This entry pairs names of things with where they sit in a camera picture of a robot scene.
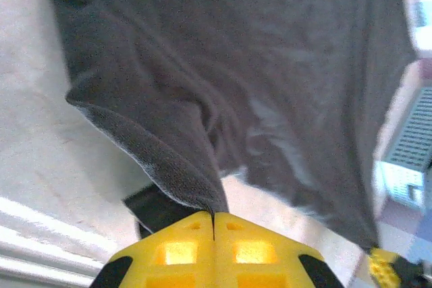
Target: yellow robot part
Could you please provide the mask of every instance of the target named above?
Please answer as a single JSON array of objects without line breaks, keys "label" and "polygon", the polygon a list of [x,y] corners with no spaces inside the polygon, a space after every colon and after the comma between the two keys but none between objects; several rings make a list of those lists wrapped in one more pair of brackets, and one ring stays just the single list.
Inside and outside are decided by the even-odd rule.
[{"label": "yellow robot part", "polygon": [[398,288],[401,280],[392,267],[398,254],[381,249],[373,249],[369,256],[369,273],[384,288]]},{"label": "yellow robot part", "polygon": [[228,213],[198,212],[120,251],[104,288],[342,287],[318,251]]}]

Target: black plastic part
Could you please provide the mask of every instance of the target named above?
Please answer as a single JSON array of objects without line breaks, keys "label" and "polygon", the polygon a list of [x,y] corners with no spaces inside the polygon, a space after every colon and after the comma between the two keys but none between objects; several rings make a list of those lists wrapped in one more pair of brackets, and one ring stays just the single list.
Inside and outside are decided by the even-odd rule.
[{"label": "black plastic part", "polygon": [[182,219],[197,209],[175,202],[165,195],[156,185],[144,188],[124,200],[125,205],[135,215],[141,238],[145,238]]},{"label": "black plastic part", "polygon": [[391,264],[391,267],[400,278],[402,282],[401,287],[416,287],[413,283],[423,275],[423,267],[421,263],[411,263],[401,256]]},{"label": "black plastic part", "polygon": [[298,258],[316,288],[344,288],[325,262],[307,254]]},{"label": "black plastic part", "polygon": [[428,282],[426,278],[418,277],[408,283],[403,283],[400,288],[431,288],[432,283]]},{"label": "black plastic part", "polygon": [[128,273],[133,259],[130,256],[123,256],[117,260],[107,263],[90,288],[119,288],[121,281]]}]

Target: gray fabric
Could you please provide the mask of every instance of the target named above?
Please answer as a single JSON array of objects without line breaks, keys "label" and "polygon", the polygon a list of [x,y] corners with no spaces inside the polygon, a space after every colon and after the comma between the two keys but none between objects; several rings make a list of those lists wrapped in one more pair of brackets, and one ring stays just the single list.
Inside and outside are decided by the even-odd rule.
[{"label": "gray fabric", "polygon": [[368,248],[372,152],[414,51],[402,0],[53,0],[67,101],[170,198],[222,175]]}]

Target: yellow plastic part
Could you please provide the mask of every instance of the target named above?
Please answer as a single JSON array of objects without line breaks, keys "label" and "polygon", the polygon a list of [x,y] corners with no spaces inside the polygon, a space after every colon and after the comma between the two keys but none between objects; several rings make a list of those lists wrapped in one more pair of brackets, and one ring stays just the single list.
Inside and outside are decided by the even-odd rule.
[{"label": "yellow plastic part", "polygon": [[228,213],[198,212],[114,255],[133,262],[119,288],[313,288],[298,259],[315,249]]},{"label": "yellow plastic part", "polygon": [[372,250],[369,256],[369,272],[380,287],[398,288],[402,283],[393,270],[393,263],[399,255],[381,249]]}]

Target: clothing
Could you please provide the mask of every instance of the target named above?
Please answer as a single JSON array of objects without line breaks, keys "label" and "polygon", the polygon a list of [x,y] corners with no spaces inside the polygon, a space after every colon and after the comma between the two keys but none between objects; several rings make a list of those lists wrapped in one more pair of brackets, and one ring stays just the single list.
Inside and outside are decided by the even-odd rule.
[{"label": "clothing", "polygon": [[379,243],[377,133],[415,60],[402,0],[53,0],[67,101],[185,206],[221,177]]}]

